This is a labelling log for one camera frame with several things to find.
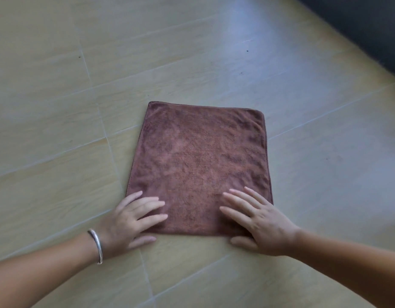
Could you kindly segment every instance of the forearm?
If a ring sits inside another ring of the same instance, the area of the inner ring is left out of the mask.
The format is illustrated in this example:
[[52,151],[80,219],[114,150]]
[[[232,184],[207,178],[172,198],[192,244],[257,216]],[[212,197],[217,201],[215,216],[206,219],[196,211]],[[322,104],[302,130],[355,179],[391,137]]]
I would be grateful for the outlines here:
[[313,267],[373,305],[395,307],[395,253],[298,232],[289,256]]
[[0,262],[0,307],[30,307],[98,260],[87,233],[31,254]]

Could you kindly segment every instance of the beige tile floor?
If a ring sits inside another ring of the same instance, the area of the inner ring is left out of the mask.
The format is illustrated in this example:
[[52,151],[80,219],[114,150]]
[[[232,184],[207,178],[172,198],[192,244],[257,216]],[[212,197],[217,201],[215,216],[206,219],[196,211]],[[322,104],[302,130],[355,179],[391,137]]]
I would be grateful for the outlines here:
[[[156,100],[262,110],[275,204],[395,249],[395,77],[298,1],[0,0],[0,259],[117,204]],[[36,306],[369,304],[292,259],[159,236]]]

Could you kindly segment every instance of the folded towel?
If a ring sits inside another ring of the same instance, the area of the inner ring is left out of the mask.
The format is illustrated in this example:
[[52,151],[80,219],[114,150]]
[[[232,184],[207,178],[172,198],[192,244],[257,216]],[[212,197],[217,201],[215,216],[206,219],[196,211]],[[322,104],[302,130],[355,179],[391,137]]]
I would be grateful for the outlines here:
[[264,115],[257,110],[150,102],[126,194],[142,190],[169,217],[147,232],[248,235],[219,210],[247,186],[273,202]]

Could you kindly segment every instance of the silver bracelet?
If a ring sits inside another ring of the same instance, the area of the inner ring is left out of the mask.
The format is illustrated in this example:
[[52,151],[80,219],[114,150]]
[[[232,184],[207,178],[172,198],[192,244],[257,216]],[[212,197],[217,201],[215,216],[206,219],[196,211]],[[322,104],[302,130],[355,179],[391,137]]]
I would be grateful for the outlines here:
[[100,265],[100,264],[102,264],[102,261],[103,261],[101,242],[99,241],[98,235],[96,234],[95,230],[89,229],[88,233],[95,240],[96,246],[97,246],[98,251],[99,251],[99,262],[98,262],[98,265]]

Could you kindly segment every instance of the finger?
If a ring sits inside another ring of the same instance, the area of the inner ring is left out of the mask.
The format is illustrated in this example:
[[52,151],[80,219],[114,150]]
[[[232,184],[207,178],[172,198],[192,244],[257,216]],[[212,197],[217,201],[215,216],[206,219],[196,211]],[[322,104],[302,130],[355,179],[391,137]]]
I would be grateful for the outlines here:
[[245,192],[248,195],[251,195],[253,198],[255,198],[259,203],[263,205],[272,205],[270,202],[268,202],[264,197],[262,197],[260,194],[258,194],[256,191],[253,189],[250,189],[249,187],[245,187]]
[[258,245],[256,241],[249,237],[233,237],[230,239],[230,243],[239,248],[258,252]]
[[248,195],[247,193],[244,193],[242,191],[236,190],[236,189],[229,189],[229,192],[233,195],[238,196],[239,198],[249,202],[253,207],[260,209],[262,205],[257,201],[255,198],[252,196]]
[[247,230],[251,228],[251,218],[246,216],[245,214],[240,213],[234,209],[231,209],[230,207],[220,207],[220,210],[224,215],[230,217],[236,223],[240,224]]
[[164,201],[152,201],[152,202],[147,202],[137,208],[135,208],[132,211],[133,217],[135,219],[139,219],[146,214],[148,214],[150,211],[153,211],[154,209],[158,209],[159,207],[164,206]]
[[137,227],[139,232],[145,231],[146,229],[163,222],[167,218],[167,214],[151,215],[142,219],[139,219]]
[[142,195],[143,191],[138,191],[135,193],[132,193],[131,195],[128,195],[125,197],[116,207],[116,211],[120,212],[122,211],[129,203],[131,203],[133,200],[137,199]]
[[138,248],[142,245],[153,243],[155,241],[156,241],[156,238],[152,237],[152,236],[139,237],[139,238],[134,239],[131,243],[129,243],[128,250],[133,250],[134,248]]
[[141,199],[138,199],[136,201],[133,201],[132,203],[128,204],[128,206],[126,206],[126,210],[133,211],[134,209],[140,207],[141,205],[147,203],[147,202],[152,202],[152,201],[159,201],[159,197],[144,197]]
[[239,198],[238,196],[232,195],[231,193],[223,192],[223,196],[227,201],[236,207],[240,208],[248,216],[252,217],[256,214],[257,209],[253,207],[249,202]]

